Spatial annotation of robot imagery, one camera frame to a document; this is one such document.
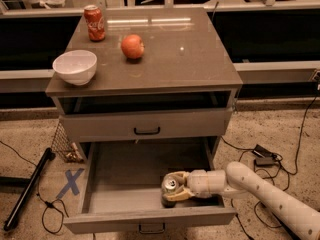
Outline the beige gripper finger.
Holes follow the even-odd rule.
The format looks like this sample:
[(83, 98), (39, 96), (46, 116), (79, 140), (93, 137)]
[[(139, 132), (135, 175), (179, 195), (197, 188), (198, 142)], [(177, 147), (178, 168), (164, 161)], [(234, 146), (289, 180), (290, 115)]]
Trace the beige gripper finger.
[(163, 179), (165, 186), (180, 186), (186, 185), (189, 172), (178, 171), (167, 174)]
[(176, 191), (166, 192), (162, 195), (163, 199), (168, 202), (180, 202), (194, 197), (190, 189), (179, 187)]

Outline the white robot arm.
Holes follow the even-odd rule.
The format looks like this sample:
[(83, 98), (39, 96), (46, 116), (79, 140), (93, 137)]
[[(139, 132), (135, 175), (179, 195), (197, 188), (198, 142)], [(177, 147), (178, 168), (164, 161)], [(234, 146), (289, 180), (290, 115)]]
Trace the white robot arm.
[(241, 162), (225, 170), (178, 171), (167, 174), (161, 185), (162, 200), (179, 202), (190, 198), (227, 198), (250, 193), (261, 201), (301, 240), (320, 239), (320, 213), (258, 176)]

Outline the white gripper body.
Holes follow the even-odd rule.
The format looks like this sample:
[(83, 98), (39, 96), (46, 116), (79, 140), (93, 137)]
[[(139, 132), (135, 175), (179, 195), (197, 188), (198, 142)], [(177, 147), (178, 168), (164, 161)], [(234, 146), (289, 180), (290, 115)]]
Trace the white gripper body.
[(209, 198), (221, 194), (226, 186), (226, 173), (223, 170), (194, 170), (187, 177), (187, 187), (197, 198)]

